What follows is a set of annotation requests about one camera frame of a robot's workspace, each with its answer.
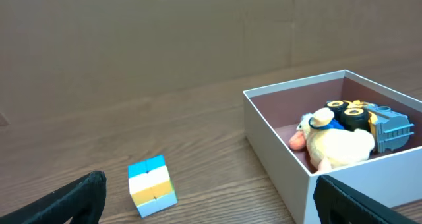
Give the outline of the yellow plush duck toy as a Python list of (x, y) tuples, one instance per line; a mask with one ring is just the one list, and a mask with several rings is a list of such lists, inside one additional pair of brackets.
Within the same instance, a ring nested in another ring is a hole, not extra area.
[(311, 164), (324, 172), (368, 160), (375, 139), (360, 128), (346, 130), (334, 118), (334, 112), (323, 107), (301, 117), (288, 146), (293, 150), (305, 148)]

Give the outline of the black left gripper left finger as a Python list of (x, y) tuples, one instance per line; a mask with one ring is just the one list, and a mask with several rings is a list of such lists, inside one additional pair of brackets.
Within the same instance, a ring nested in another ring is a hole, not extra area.
[(2, 223), (98, 223), (106, 204), (107, 178), (92, 171), (19, 210)]

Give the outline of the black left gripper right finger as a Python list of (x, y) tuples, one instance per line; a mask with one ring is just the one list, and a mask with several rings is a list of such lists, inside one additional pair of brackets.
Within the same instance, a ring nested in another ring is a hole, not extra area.
[(313, 199), (322, 224), (417, 224), (330, 175), (318, 177)]

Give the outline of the grey and yellow toy truck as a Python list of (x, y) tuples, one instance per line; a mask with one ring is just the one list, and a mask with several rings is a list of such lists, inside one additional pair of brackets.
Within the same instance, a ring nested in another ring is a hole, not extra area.
[(407, 144), (414, 134), (407, 115), (391, 110), (389, 106), (378, 106), (366, 101), (327, 101), (327, 108), (334, 118), (349, 131), (363, 129), (375, 139), (375, 152), (395, 151)]

